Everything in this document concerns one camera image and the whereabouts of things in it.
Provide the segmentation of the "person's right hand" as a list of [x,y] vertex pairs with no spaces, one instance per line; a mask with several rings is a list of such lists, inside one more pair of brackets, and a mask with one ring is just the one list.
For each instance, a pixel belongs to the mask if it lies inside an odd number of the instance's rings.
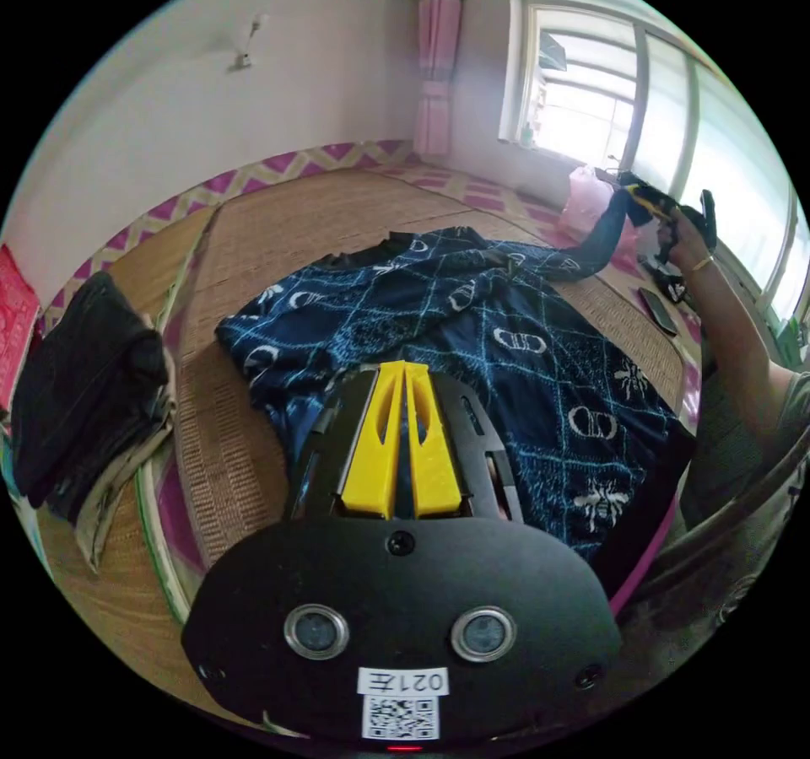
[[[678,232],[678,242],[670,252],[669,263],[681,275],[686,277],[694,272],[696,268],[700,269],[707,266],[713,256],[716,241],[710,240],[707,242],[705,236],[701,233],[702,230],[705,230],[705,221],[702,214],[700,229],[697,227],[696,220],[690,220],[677,209],[672,211],[671,216]],[[660,224],[658,229],[660,244],[667,240],[668,236],[667,228]]]

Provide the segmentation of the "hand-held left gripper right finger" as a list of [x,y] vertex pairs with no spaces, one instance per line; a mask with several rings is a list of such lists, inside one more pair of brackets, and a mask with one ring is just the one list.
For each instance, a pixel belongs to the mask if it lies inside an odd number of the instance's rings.
[[408,453],[417,516],[456,516],[462,490],[438,395],[424,364],[404,364]]

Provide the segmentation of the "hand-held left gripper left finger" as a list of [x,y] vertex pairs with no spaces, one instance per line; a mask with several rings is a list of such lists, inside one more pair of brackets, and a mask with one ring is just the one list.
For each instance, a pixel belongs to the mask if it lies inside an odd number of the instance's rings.
[[402,360],[381,363],[375,372],[341,492],[350,514],[393,516],[404,377]]

